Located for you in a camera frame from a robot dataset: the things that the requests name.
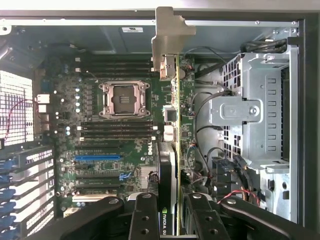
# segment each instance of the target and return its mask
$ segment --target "sticker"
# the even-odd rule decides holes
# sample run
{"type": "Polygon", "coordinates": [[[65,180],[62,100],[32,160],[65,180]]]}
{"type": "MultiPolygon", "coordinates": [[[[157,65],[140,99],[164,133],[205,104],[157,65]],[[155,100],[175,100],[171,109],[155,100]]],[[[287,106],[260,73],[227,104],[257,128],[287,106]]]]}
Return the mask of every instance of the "sticker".
{"type": "Polygon", "coordinates": [[[143,33],[144,29],[142,27],[123,27],[122,31],[124,33],[143,33]]]}

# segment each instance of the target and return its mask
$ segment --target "red cable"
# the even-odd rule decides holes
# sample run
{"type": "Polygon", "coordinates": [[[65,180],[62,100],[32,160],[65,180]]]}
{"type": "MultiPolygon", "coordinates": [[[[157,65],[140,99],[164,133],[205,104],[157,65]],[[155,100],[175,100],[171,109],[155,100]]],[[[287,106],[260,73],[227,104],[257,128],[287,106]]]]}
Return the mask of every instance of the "red cable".
{"type": "Polygon", "coordinates": [[[239,193],[243,193],[243,192],[245,192],[249,195],[252,195],[256,199],[256,204],[258,206],[260,206],[260,200],[259,200],[258,196],[248,190],[234,190],[234,191],[230,192],[228,195],[224,196],[220,201],[218,201],[218,204],[220,204],[223,199],[226,199],[226,198],[232,196],[233,194],[239,194],[239,193]]]}
{"type": "Polygon", "coordinates": [[[9,115],[8,115],[8,123],[6,125],[6,133],[4,136],[4,141],[6,141],[9,137],[9,132],[10,132],[10,126],[11,126],[11,115],[13,114],[14,109],[20,105],[21,103],[24,103],[26,101],[33,101],[31,99],[23,99],[21,101],[18,101],[15,105],[13,105],[13,107],[10,109],[9,115]]]}

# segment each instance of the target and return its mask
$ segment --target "blue pcie slot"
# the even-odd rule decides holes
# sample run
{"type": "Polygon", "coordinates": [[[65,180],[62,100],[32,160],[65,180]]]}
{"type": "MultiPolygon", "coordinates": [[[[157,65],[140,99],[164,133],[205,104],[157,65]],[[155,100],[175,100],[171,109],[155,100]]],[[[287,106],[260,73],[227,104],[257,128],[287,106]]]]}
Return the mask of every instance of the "blue pcie slot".
{"type": "Polygon", "coordinates": [[[110,154],[110,155],[76,155],[74,157],[76,161],[118,161],[121,159],[121,155],[110,154]]]}

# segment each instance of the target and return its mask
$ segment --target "green circuit board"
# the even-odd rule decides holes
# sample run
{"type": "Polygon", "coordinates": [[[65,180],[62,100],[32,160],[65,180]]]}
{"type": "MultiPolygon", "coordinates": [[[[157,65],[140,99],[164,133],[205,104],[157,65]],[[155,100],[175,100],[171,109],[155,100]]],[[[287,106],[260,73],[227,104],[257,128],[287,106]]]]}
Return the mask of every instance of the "green circuit board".
{"type": "MultiPolygon", "coordinates": [[[[52,138],[56,149],[56,195],[60,210],[63,212],[70,207],[79,207],[72,201],[73,196],[78,193],[117,195],[125,200],[132,193],[146,191],[148,174],[157,170],[156,142],[163,141],[163,106],[173,102],[171,82],[160,81],[158,77],[84,76],[77,69],[74,58],[55,61],[61,64],[64,72],[53,74],[48,66],[44,78],[54,86],[52,101],[56,104],[53,105],[55,119],[52,124],[57,126],[57,131],[52,138]],[[127,80],[142,81],[150,86],[145,91],[145,105],[150,115],[121,120],[100,117],[99,112],[104,107],[104,93],[99,85],[108,81],[127,80]],[[88,123],[97,129],[112,123],[132,124],[136,129],[149,126],[152,137],[83,140],[82,123],[88,123]],[[120,159],[76,160],[76,156],[87,155],[116,155],[120,159]]],[[[180,80],[180,146],[184,154],[186,147],[193,141],[193,116],[188,110],[195,86],[193,59],[181,59],[180,69],[186,72],[186,77],[180,80]]],[[[184,161],[180,161],[180,165],[182,169],[186,169],[184,161]]]]}

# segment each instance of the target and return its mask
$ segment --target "motherboard chip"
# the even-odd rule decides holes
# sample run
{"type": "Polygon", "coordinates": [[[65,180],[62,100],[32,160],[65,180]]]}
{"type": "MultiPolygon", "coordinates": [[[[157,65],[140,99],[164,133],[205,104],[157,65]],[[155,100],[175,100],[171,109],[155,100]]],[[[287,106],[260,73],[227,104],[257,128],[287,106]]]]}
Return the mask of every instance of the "motherboard chip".
{"type": "Polygon", "coordinates": [[[183,132],[181,133],[181,136],[182,136],[183,138],[187,138],[187,137],[189,136],[189,134],[188,134],[187,131],[183,131],[183,132]]]}

